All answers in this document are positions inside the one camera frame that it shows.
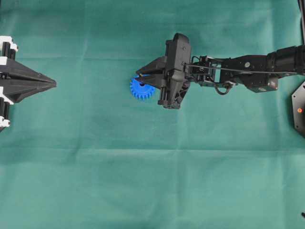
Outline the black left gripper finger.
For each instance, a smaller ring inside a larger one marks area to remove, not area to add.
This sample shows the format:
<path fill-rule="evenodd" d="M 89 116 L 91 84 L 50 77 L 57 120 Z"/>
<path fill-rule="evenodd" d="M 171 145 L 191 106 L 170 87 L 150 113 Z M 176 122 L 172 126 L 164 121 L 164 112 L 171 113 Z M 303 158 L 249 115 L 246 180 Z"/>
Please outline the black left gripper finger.
<path fill-rule="evenodd" d="M 0 84 L 0 97 L 5 102 L 15 104 L 34 94 L 56 87 L 48 82 L 3 82 Z"/>
<path fill-rule="evenodd" d="M 10 58 L 0 59 L 0 72 L 12 78 L 20 78 L 23 80 L 45 83 L 56 83 L 53 79 L 47 77 L 46 75 L 38 73 Z"/>

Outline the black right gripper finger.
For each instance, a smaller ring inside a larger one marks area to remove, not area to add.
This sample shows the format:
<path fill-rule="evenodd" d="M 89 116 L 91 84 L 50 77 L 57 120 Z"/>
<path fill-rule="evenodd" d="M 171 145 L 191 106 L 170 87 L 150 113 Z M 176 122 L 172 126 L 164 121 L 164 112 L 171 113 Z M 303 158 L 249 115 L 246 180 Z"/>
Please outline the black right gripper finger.
<path fill-rule="evenodd" d="M 167 57 L 158 57 L 154 61 L 136 71 L 137 75 L 161 74 L 166 67 Z"/>
<path fill-rule="evenodd" d="M 167 86 L 167 82 L 164 79 L 163 74 L 142 75 L 142 77 L 139 76 L 137 78 L 137 81 L 139 81 L 142 84 L 147 84 L 158 89 Z"/>

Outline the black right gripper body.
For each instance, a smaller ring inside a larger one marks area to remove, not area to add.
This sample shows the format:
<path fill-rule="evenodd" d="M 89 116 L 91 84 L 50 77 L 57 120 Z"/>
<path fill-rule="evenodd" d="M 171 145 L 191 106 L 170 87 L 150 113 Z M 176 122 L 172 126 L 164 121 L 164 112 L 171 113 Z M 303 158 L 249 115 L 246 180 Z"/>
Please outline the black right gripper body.
<path fill-rule="evenodd" d="M 159 105 L 167 109 L 179 109 L 190 87 L 187 80 L 191 59 L 191 46 L 188 37 L 176 33 L 166 41 L 166 65 L 164 80 L 166 86 L 160 88 Z"/>

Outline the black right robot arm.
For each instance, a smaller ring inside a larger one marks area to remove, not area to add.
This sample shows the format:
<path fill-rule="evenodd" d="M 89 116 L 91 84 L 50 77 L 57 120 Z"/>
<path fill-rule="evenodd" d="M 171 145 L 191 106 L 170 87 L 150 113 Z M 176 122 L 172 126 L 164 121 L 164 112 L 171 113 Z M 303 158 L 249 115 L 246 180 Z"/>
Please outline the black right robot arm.
<path fill-rule="evenodd" d="M 279 79 L 305 73 L 305 47 L 292 46 L 267 55 L 236 58 L 200 56 L 194 61 L 187 36 L 166 41 L 165 55 L 139 69 L 136 81 L 160 90 L 158 104 L 179 109 L 192 82 L 226 95 L 242 84 L 255 93 L 276 91 Z"/>

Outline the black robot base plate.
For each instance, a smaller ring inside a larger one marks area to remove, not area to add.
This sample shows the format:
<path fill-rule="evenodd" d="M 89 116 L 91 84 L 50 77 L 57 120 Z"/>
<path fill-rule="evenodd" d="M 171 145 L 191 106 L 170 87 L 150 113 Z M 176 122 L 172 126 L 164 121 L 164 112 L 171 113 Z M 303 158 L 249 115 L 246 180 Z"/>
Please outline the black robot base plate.
<path fill-rule="evenodd" d="M 292 94 L 292 109 L 295 130 L 305 137 L 305 83 L 303 82 Z"/>

